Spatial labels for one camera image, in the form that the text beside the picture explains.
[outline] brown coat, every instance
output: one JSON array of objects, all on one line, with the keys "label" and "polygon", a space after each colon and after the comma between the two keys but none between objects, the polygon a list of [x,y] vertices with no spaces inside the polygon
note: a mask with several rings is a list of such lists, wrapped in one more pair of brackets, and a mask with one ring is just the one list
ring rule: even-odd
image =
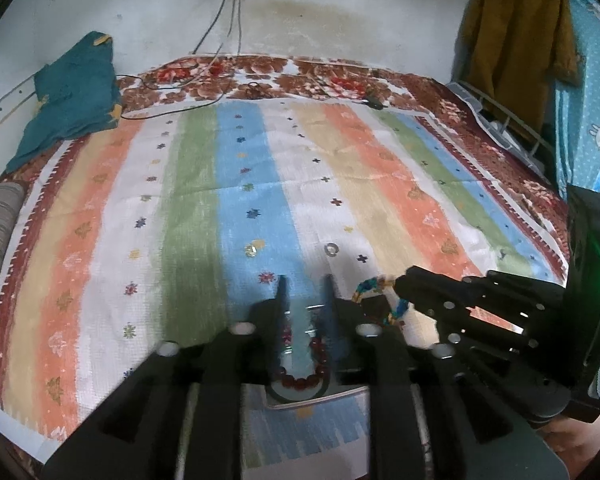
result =
[{"label": "brown coat", "polygon": [[552,77],[578,84],[569,0],[472,0],[466,81],[540,132]]}]

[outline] beaded bracelet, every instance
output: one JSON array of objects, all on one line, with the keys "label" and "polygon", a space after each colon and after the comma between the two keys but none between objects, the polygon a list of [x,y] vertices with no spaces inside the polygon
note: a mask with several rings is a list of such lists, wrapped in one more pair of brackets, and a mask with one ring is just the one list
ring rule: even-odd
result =
[{"label": "beaded bracelet", "polygon": [[[376,276],[374,278],[370,278],[369,280],[365,280],[360,283],[356,287],[356,291],[353,293],[353,297],[351,301],[355,303],[362,302],[362,295],[365,292],[369,292],[370,290],[377,292],[378,294],[382,294],[382,292],[386,288],[393,287],[395,285],[395,278],[384,277],[384,276]],[[396,324],[398,320],[407,312],[409,308],[409,302],[400,298],[398,302],[398,306],[395,309],[395,312],[390,312],[387,317],[384,318],[383,322],[386,325]]]}]

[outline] wall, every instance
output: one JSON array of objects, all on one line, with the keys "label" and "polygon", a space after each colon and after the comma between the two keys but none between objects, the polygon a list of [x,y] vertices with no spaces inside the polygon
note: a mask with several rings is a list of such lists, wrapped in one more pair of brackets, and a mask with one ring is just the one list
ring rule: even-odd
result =
[{"label": "wall", "polygon": [[[120,73],[184,56],[220,1],[14,0],[0,20],[0,96],[93,29],[114,37]],[[245,0],[242,52],[354,59],[448,82],[467,1]],[[201,52],[216,49],[220,25]]]}]

